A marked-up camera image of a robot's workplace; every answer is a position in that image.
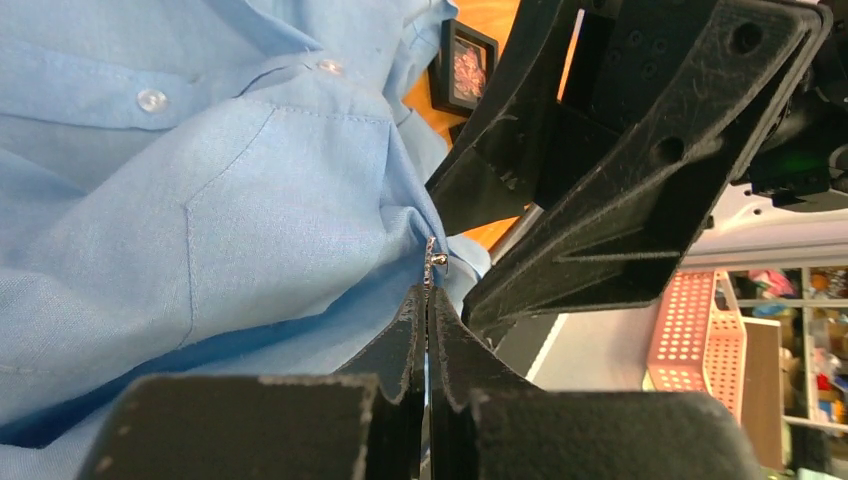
picture frame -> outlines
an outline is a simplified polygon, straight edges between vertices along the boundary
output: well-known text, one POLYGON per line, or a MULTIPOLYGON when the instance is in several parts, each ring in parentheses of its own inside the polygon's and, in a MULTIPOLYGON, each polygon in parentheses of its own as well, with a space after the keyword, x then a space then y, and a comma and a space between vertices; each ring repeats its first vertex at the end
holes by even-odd
POLYGON ((427 69, 432 107, 470 116, 492 78, 497 61, 497 40, 456 20, 446 20, 439 53, 427 69))

colorful items on shelf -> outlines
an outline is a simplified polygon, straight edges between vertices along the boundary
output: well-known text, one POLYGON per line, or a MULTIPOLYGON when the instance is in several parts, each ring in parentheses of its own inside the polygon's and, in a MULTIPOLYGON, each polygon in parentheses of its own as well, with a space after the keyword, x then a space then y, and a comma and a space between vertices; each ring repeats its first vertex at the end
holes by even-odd
POLYGON ((751 270, 748 278, 762 290, 760 298, 797 298, 798 292, 783 270, 751 270))
POLYGON ((817 300, 848 298, 848 266, 812 269, 810 290, 817 300))

